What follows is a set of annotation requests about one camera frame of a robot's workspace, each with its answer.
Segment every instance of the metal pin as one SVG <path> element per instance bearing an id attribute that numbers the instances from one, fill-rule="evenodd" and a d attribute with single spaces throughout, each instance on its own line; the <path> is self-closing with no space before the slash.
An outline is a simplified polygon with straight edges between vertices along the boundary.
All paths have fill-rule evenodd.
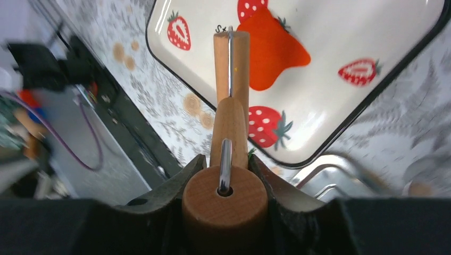
<path id="1" fill-rule="evenodd" d="M 221 163 L 219 173 L 218 194 L 227 197 L 230 195 L 230 172 L 232 168 L 232 141 L 222 141 Z"/>
<path id="2" fill-rule="evenodd" d="M 233 92 L 233 27 L 229 26 L 229 97 Z"/>

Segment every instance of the floral tablecloth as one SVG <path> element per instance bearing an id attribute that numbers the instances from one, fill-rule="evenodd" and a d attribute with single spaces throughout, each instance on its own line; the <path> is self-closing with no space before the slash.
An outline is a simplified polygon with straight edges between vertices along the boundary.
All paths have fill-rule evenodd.
<path id="1" fill-rule="evenodd" d="M 57 2 L 179 162 L 208 155 L 214 111 L 147 49 L 145 30 L 153 1 Z M 401 193 L 410 181 L 406 169 L 411 163 L 447 148 L 450 81 L 448 25 L 328 150 L 349 156 Z M 285 180 L 297 173 L 257 154 Z M 431 178 L 451 186 L 445 174 Z"/>

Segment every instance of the red strawberry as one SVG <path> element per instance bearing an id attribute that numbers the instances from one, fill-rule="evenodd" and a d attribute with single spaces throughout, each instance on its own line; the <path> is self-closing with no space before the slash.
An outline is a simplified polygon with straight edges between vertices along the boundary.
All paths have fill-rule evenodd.
<path id="1" fill-rule="evenodd" d="M 191 38 L 189 36 L 186 20 L 182 16 L 179 16 L 179 12 L 174 14 L 174 11 L 172 11 L 172 15 L 169 17 L 168 22 L 169 41 L 180 49 L 191 49 Z"/>
<path id="2" fill-rule="evenodd" d="M 338 71 L 338 75 L 352 85 L 363 87 L 368 85 L 380 73 L 380 69 L 379 60 L 374 61 L 372 58 L 361 58 L 342 67 Z"/>
<path id="3" fill-rule="evenodd" d="M 240 23 L 250 18 L 255 11 L 268 7 L 268 0 L 238 0 L 238 19 Z"/>
<path id="4" fill-rule="evenodd" d="M 262 148 L 274 145 L 274 150 L 277 150 L 279 143 L 285 148 L 283 139 L 290 139 L 287 132 L 293 126 L 293 121 L 288 125 L 285 123 L 284 111 L 280 115 L 276 110 L 266 106 L 249 107 L 249 137 Z"/>

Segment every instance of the tray rim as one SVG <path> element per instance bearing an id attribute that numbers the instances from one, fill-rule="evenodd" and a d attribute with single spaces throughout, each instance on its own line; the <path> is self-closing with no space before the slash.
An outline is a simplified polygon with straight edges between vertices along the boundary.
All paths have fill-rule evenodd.
<path id="1" fill-rule="evenodd" d="M 199 97 L 206 105 L 208 105 L 212 110 L 216 112 L 216 107 L 214 107 L 206 98 L 204 98 L 197 90 L 195 90 L 188 82 L 186 82 L 182 77 L 176 74 L 172 69 L 170 69 L 163 61 L 161 61 L 151 50 L 148 40 L 148 27 L 151 21 L 152 14 L 155 10 L 155 4 L 157 1 L 154 0 L 152 4 L 152 9 L 150 11 L 149 17 L 146 22 L 146 45 L 152 57 L 158 61 L 164 68 L 166 68 L 172 75 L 179 79 L 189 90 L 191 90 L 197 97 Z M 399 61 L 399 63 L 390 70 L 390 72 L 379 82 L 379 84 L 362 100 L 362 102 L 357 105 L 357 107 L 345 118 L 345 120 L 338 125 L 338 127 L 330 134 L 330 136 L 320 145 L 320 147 L 306 160 L 299 163 L 285 163 L 283 161 L 275 159 L 269 153 L 267 153 L 263 148 L 257 145 L 250 137 L 247 138 L 251 144 L 257 148 L 261 153 L 270 158 L 277 165 L 280 165 L 288 169 L 300 169 L 312 162 L 314 162 L 318 157 L 320 157 L 326 149 L 328 149 L 333 142 L 366 110 L 366 108 L 394 81 L 399 74 L 414 60 L 418 54 L 420 54 L 428 44 L 430 44 L 436 36 L 442 32 L 443 28 L 448 24 L 451 19 L 451 0 L 444 0 L 443 9 L 435 25 L 429 30 L 429 32 L 404 56 L 404 58 Z"/>
<path id="2" fill-rule="evenodd" d="M 301 190 L 314 176 L 328 167 L 335 167 L 347 175 L 356 177 L 360 183 L 367 186 L 376 195 L 394 195 L 393 191 L 386 184 L 375 180 L 363 166 L 346 155 L 335 152 L 320 155 L 314 162 L 293 176 L 289 183 Z"/>

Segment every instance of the wooden dowel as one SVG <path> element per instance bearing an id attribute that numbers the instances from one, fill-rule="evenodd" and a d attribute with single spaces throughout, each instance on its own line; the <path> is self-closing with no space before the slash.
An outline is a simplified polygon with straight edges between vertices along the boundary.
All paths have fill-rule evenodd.
<path id="1" fill-rule="evenodd" d="M 26 143 L 27 144 L 23 151 L 23 154 L 27 158 L 35 160 L 39 156 L 39 140 L 30 134 L 28 135 Z"/>
<path id="2" fill-rule="evenodd" d="M 248 150 L 246 127 L 241 103 L 232 97 L 219 102 L 214 118 L 213 136 L 210 152 L 210 166 L 221 162 L 222 141 L 232 141 L 232 165 L 247 169 Z"/>
<path id="3" fill-rule="evenodd" d="M 268 197 L 260 179 L 251 171 L 233 166 L 233 194 L 220 196 L 220 168 L 195 174 L 182 197 L 183 224 L 195 254 L 261 254 L 256 252 L 268 215 Z"/>
<path id="4" fill-rule="evenodd" d="M 42 139 L 47 132 L 47 129 L 42 125 L 34 122 L 28 116 L 27 110 L 24 108 L 19 108 L 14 111 L 14 117 L 28 130 L 28 132 L 36 137 L 37 139 Z"/>
<path id="5" fill-rule="evenodd" d="M 229 36 L 227 32 L 213 37 L 216 95 L 218 104 L 229 96 Z M 243 106 L 246 137 L 249 131 L 249 59 L 250 35 L 244 31 L 233 32 L 233 97 Z"/>

